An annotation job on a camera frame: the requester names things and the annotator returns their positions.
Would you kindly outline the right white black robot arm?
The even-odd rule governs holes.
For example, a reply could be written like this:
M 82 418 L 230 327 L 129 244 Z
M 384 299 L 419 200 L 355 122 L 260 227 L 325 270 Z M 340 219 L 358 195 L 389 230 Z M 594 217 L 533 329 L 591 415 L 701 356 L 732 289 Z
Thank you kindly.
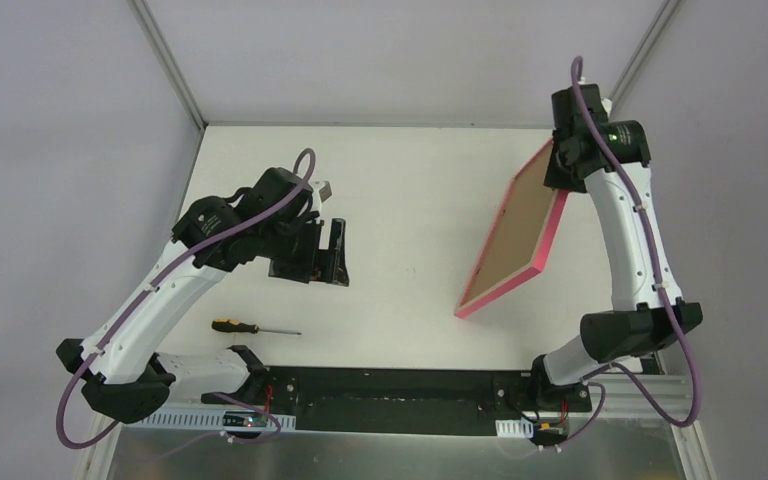
M 568 87 L 551 97 L 554 130 L 545 186 L 590 196 L 600 222 L 611 275 L 611 308 L 586 314 L 580 333 L 534 363 L 527 384 L 543 410 L 567 397 L 568 385 L 609 362 L 639 357 L 689 333 L 702 309 L 685 300 L 667 260 L 654 211 L 651 153 L 642 125 L 613 122 L 595 84 Z

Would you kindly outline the pink picture frame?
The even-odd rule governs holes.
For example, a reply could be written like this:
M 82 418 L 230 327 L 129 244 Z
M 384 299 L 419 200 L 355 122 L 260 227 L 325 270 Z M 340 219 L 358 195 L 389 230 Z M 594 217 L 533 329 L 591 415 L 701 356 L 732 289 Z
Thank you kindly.
M 546 269 L 569 195 L 544 185 L 552 147 L 547 141 L 508 183 L 454 310 L 457 318 L 468 318 Z

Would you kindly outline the yellow black screwdriver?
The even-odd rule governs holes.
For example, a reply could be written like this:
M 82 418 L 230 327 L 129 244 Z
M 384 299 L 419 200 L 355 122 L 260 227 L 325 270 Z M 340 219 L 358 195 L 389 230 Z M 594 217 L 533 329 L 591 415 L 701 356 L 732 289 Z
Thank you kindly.
M 278 335 L 289 335 L 289 336 L 301 336 L 302 333 L 299 331 L 294 330 L 287 330 L 287 329 L 270 329 L 270 328 L 263 328 L 257 324 L 249 324 L 249 323 L 243 323 L 237 320 L 228 319 L 228 318 L 220 318 L 215 319 L 211 322 L 211 329 L 216 332 L 221 333 L 231 333 L 231 334 L 259 334 L 259 333 L 267 333 L 267 334 L 278 334 Z

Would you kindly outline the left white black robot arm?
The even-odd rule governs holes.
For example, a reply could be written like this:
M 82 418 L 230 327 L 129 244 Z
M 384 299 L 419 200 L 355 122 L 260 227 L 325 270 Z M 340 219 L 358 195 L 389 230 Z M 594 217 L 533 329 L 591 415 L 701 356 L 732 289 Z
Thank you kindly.
M 170 400 L 203 400 L 222 393 L 257 402 L 266 368 L 245 346 L 214 353 L 162 353 L 160 344 L 209 289 L 236 267 L 269 260 L 269 276 L 300 283 L 348 286 L 346 222 L 329 222 L 329 245 L 319 246 L 327 181 L 304 182 L 281 167 L 230 197 L 191 204 L 172 230 L 161 257 L 113 318 L 85 339 L 66 339 L 56 354 L 81 375 L 81 394 L 97 413 L 123 424 L 141 421 Z

